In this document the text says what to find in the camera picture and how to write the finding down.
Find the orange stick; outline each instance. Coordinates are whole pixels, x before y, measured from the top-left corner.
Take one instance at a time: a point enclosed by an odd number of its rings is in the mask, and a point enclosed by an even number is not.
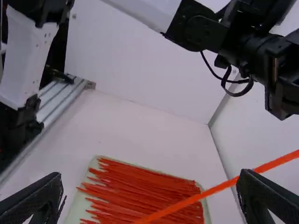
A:
[[[280,166],[282,164],[285,164],[285,163],[287,163],[289,161],[292,161],[294,159],[297,159],[297,158],[299,158],[299,150],[296,150],[296,151],[294,151],[292,153],[284,155],[284,156],[282,156],[282,157],[280,157],[278,159],[275,159],[275,160],[273,160],[271,162],[263,164],[263,165],[257,167],[256,169],[254,169],[254,171],[257,172],[257,173],[263,173],[263,172],[266,172],[266,171],[268,171],[270,169],[278,167],[278,166]],[[233,178],[231,180],[225,181],[225,182],[223,182],[223,183],[221,183],[221,184],[219,184],[219,185],[217,185],[215,187],[210,188],[207,191],[204,191],[202,194],[193,195],[193,196],[191,196],[191,197],[189,197],[189,198],[187,198],[187,199],[185,199],[185,200],[183,200],[183,201],[181,201],[179,203],[176,203],[174,205],[169,206],[166,209],[163,209],[161,211],[155,212],[155,213],[153,213],[153,214],[151,214],[151,215],[149,215],[147,217],[144,217],[144,218],[142,218],[140,220],[137,220],[134,223],[135,224],[146,224],[146,223],[152,222],[154,220],[157,220],[159,218],[162,218],[164,216],[167,216],[167,215],[169,215],[169,214],[171,214],[173,212],[176,212],[176,211],[178,211],[178,210],[180,210],[182,208],[185,208],[186,206],[188,206],[190,204],[193,204],[193,203],[195,203],[195,202],[197,202],[199,200],[202,200],[202,199],[204,199],[204,198],[206,198],[208,196],[211,196],[211,195],[213,195],[213,194],[215,194],[215,193],[217,193],[219,191],[223,191],[223,190],[225,190],[225,189],[227,189],[229,187],[233,187],[237,183],[238,179],[239,179],[239,176],[236,176],[235,178]]]

